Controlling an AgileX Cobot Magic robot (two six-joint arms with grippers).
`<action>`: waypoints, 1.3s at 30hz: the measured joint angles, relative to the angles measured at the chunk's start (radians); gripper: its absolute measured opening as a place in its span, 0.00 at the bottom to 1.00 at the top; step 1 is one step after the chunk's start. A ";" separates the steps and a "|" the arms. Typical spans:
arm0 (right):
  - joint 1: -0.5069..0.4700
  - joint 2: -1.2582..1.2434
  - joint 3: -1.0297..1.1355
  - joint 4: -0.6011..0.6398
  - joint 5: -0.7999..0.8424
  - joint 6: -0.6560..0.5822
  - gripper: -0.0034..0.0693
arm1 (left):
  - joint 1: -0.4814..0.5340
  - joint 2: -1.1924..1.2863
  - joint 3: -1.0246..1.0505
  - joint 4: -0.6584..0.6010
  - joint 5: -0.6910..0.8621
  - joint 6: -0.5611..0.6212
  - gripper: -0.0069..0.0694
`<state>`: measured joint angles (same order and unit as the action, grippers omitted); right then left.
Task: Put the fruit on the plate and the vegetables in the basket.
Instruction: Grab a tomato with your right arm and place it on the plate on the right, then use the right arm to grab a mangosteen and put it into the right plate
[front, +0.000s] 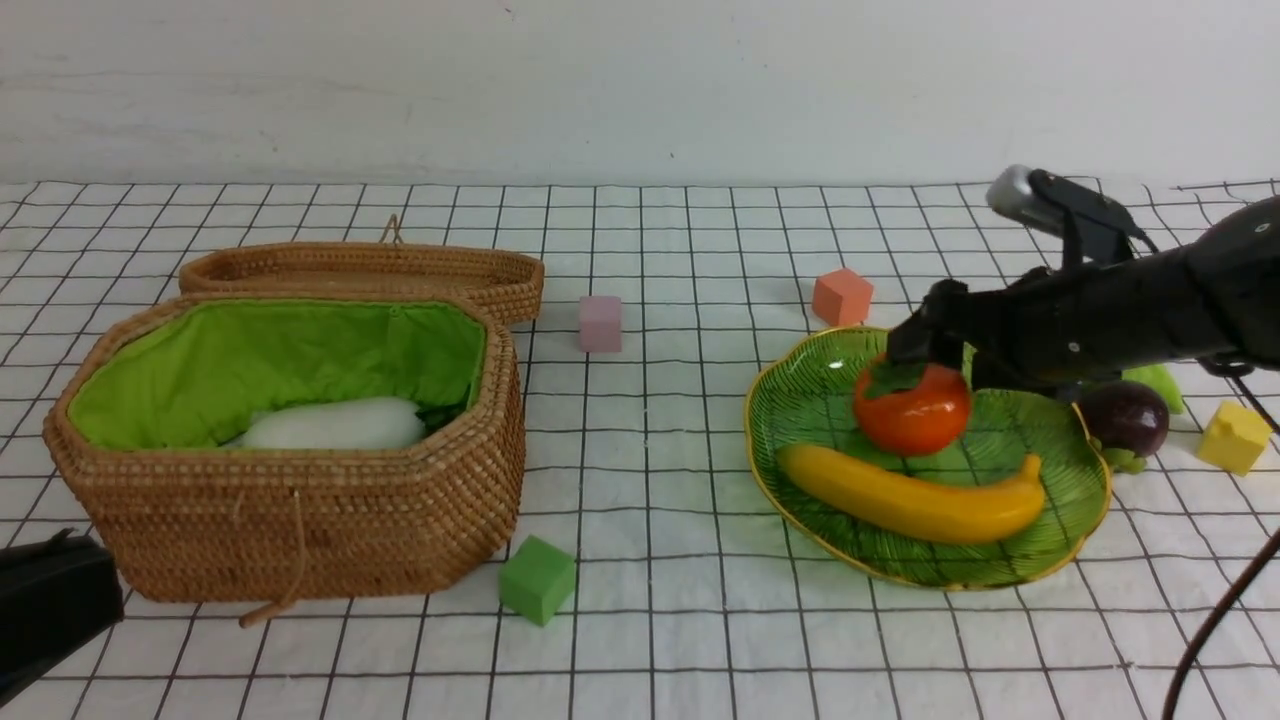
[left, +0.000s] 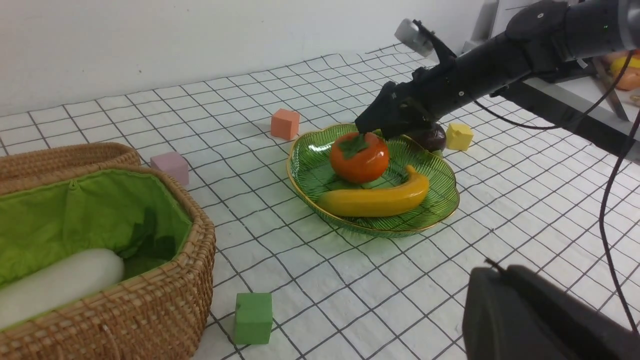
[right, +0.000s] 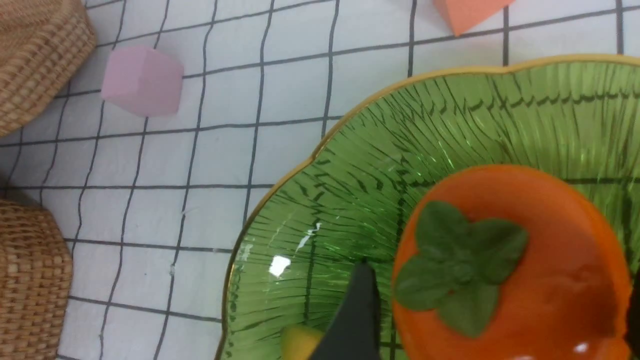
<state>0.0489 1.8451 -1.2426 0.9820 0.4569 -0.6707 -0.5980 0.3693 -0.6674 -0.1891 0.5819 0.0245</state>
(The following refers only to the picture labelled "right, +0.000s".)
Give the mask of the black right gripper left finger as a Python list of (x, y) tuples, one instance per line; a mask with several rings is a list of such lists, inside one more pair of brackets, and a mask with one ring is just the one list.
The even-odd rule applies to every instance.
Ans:
[(380, 360), (381, 296), (366, 260), (354, 265), (342, 303), (311, 360)]

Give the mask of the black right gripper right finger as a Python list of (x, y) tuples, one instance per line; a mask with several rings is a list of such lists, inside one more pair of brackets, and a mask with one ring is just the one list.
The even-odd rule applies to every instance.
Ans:
[(626, 313), (625, 342), (631, 354), (637, 360), (640, 358), (640, 271), (636, 271), (633, 279), (633, 289)]

